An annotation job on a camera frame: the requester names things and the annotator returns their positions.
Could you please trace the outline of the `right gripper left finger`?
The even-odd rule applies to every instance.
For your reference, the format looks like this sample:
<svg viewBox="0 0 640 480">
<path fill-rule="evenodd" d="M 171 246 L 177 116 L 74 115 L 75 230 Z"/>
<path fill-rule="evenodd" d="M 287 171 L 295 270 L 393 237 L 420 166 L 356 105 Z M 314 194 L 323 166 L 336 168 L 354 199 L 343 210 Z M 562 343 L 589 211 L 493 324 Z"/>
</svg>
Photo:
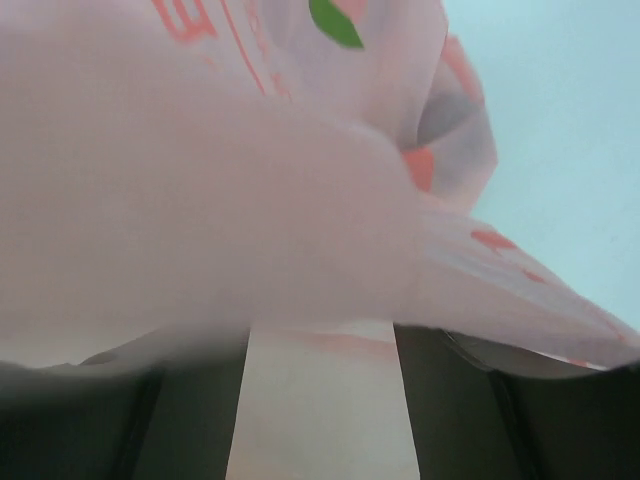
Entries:
<svg viewBox="0 0 640 480">
<path fill-rule="evenodd" d="M 225 478 L 248 337 L 155 333 L 79 364 L 2 362 L 2 478 Z"/>
</svg>

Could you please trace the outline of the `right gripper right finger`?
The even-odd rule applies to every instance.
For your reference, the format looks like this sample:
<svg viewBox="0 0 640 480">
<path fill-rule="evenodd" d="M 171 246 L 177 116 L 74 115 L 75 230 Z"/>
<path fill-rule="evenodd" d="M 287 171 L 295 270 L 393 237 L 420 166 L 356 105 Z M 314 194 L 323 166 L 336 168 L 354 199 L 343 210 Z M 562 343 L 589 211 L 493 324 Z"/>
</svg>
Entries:
<svg viewBox="0 0 640 480">
<path fill-rule="evenodd" d="M 636 479 L 639 365 L 395 326 L 422 479 Z"/>
</svg>

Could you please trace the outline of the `pink plastic bag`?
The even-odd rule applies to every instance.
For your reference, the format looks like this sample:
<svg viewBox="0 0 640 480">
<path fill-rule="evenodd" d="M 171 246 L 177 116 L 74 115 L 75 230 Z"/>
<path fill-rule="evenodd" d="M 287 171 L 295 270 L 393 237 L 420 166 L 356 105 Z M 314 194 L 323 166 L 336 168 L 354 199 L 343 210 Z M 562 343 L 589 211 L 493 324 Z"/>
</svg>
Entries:
<svg viewBox="0 0 640 480">
<path fill-rule="evenodd" d="M 223 479 L 422 479 L 395 326 L 639 365 L 496 164 L 438 1 L 5 1 L 1 364 L 247 332 Z"/>
</svg>

